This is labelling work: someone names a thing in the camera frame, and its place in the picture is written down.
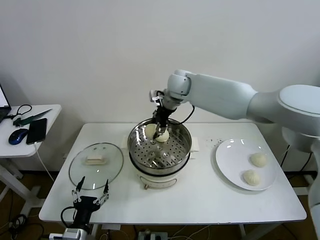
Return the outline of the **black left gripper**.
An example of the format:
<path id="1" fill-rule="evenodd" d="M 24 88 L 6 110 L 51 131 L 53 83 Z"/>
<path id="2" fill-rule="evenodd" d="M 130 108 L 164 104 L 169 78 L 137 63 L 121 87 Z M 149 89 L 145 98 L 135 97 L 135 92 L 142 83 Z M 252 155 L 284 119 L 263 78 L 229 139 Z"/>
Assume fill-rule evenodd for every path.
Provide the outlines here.
<path id="1" fill-rule="evenodd" d="M 92 213 L 98 211 L 100 207 L 109 199 L 109 180 L 106 181 L 102 195 L 97 197 L 81 196 L 80 191 L 82 189 L 85 176 L 76 185 L 76 188 L 71 191 L 74 208 L 76 209 L 76 215 L 74 218 L 75 226 L 85 226 L 90 223 Z"/>

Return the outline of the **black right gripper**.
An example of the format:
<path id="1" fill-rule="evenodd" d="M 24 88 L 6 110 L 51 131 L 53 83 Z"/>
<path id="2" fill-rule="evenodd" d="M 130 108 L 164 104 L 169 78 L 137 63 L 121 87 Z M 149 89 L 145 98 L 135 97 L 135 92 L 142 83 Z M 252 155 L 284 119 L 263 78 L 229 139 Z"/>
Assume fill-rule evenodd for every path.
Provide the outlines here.
<path id="1" fill-rule="evenodd" d="M 153 139 L 155 140 L 160 135 L 163 135 L 167 130 L 167 121 L 173 110 L 163 106 L 158 106 L 152 114 L 152 123 L 156 124 L 154 128 Z"/>

